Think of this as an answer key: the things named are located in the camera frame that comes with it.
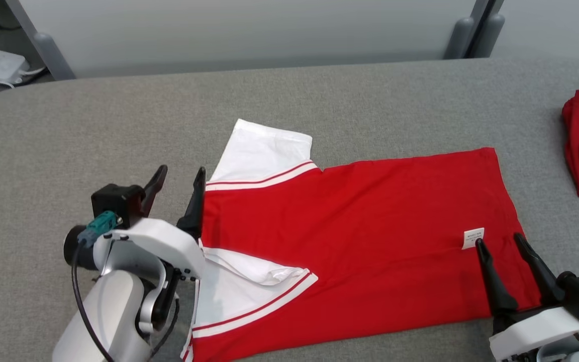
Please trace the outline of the red shirt with white sleeves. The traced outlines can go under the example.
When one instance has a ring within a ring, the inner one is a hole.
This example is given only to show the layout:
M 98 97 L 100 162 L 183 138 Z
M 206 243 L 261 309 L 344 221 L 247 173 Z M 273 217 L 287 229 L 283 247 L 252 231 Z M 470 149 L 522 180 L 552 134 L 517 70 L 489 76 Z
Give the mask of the red shirt with white sleeves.
M 312 137 L 238 120 L 207 182 L 183 362 L 485 318 L 474 240 L 522 309 L 538 287 L 495 149 L 320 169 Z

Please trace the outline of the grey double partition post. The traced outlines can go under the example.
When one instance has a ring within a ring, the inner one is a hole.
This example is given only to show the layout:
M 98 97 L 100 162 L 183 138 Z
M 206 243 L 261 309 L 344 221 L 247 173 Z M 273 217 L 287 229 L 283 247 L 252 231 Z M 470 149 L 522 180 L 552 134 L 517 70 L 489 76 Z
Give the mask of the grey double partition post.
M 455 23 L 443 59 L 480 59 L 492 54 L 505 16 L 500 9 L 505 0 L 475 0 L 471 14 Z

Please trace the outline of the grey slim partition post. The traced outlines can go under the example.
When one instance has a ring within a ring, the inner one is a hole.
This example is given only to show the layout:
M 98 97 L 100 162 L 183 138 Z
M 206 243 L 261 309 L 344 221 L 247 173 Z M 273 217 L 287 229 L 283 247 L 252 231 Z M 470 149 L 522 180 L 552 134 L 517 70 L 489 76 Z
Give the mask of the grey slim partition post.
M 23 28 L 26 35 L 28 35 L 35 50 L 39 53 L 42 61 L 55 80 L 71 80 L 76 79 L 73 70 L 67 64 L 66 59 L 58 49 L 51 35 L 45 32 L 39 32 L 31 21 L 30 17 L 23 9 L 20 0 L 5 0 L 10 10 Z

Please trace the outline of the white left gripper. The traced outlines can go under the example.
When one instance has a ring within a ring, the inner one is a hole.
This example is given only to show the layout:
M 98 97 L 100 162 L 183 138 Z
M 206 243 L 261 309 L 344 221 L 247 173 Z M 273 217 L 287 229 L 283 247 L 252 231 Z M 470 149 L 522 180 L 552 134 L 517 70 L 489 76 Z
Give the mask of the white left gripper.
M 167 165 L 161 165 L 143 188 L 143 217 L 149 217 L 167 172 Z M 205 190 L 206 169 L 200 167 L 187 209 L 176 227 L 164 220 L 142 218 L 129 229 L 112 229 L 101 234 L 92 247 L 80 251 L 78 265 L 101 275 L 124 270 L 154 280 L 163 279 L 169 265 L 184 277 L 201 279 L 206 259 L 196 241 L 202 236 Z

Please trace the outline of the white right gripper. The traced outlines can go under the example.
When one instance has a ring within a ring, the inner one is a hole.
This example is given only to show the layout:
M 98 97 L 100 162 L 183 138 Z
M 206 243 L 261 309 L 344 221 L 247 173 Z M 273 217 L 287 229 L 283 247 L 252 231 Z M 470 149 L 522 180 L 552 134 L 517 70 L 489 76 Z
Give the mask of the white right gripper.
M 528 264 L 540 292 L 541 305 L 558 305 L 565 291 L 525 236 L 513 234 L 522 259 Z M 518 303 L 503 284 L 494 259 L 482 238 L 476 252 L 492 316 L 516 312 Z M 579 362 L 579 320 L 563 307 L 542 311 L 490 337 L 490 350 L 498 362 Z

